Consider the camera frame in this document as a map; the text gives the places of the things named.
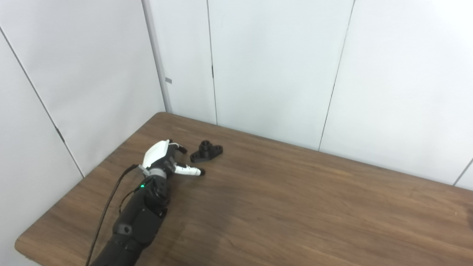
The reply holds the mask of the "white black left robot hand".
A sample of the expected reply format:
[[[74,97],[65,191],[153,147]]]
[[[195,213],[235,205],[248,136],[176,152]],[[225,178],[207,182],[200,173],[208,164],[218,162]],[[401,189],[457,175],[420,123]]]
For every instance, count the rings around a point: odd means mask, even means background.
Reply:
[[[175,159],[177,152],[186,154],[187,149],[178,143],[174,143],[170,139],[159,141],[147,150],[144,155],[143,163],[139,168],[142,170],[145,177],[158,176],[165,180],[172,177],[174,174],[186,176],[205,175],[205,170],[202,168],[178,163]]]

